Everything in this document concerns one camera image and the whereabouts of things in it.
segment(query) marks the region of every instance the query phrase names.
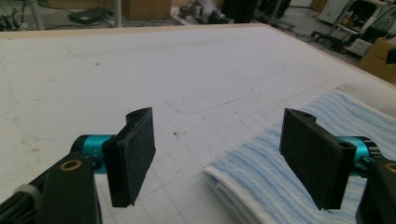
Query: white table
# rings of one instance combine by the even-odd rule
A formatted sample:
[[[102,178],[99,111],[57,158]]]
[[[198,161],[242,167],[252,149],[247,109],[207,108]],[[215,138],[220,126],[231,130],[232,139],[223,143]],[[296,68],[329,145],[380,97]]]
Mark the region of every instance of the white table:
[[[105,223],[233,223],[202,169],[335,89],[396,117],[395,87],[264,25],[0,34],[0,201],[84,133],[152,106],[157,154],[134,208]]]

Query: white towel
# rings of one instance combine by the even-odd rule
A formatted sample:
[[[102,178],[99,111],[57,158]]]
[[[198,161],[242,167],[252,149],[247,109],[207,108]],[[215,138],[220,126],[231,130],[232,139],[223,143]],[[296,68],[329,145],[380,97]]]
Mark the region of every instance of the white towel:
[[[328,93],[300,110],[336,136],[367,136],[396,160],[396,119],[342,93]],[[342,207],[319,211],[279,153],[282,124],[211,162],[205,173],[232,216],[248,223],[356,223],[366,179],[348,179]]]

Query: blue anodized part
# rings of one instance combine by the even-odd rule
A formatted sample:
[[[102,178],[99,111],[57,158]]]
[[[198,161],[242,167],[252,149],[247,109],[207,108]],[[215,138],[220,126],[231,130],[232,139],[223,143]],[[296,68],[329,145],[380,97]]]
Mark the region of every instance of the blue anodized part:
[[[100,169],[95,171],[95,173],[98,175],[106,174],[102,144],[112,136],[112,134],[92,134],[85,140],[84,146],[82,147],[82,154],[91,155],[94,159],[101,163]]]

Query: cardboard box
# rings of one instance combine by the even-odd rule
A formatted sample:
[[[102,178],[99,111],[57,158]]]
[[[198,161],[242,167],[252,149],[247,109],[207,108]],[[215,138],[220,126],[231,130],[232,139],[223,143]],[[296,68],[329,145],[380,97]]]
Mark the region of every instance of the cardboard box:
[[[169,19],[172,0],[121,0],[122,15],[129,20]]]
[[[316,12],[321,12],[323,8],[326,6],[328,0],[314,0],[311,5],[311,9]]]
[[[105,8],[113,10],[114,1],[105,0]],[[129,20],[168,19],[172,0],[121,0],[122,15]],[[103,0],[47,0],[44,6],[88,9],[103,7]]]
[[[390,49],[395,45],[388,43],[385,38],[378,38],[359,62],[363,70],[396,84],[396,65],[385,64]]]

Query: electronic device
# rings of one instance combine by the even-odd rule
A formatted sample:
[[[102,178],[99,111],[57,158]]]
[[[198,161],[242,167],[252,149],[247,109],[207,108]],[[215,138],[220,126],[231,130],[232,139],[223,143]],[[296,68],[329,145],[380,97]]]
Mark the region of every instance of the electronic device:
[[[75,21],[84,25],[102,21],[107,16],[112,16],[113,12],[104,8],[96,7],[68,15],[70,21]]]
[[[180,18],[193,16],[201,24],[229,23],[212,0],[190,0],[186,6],[179,9],[178,16]]]

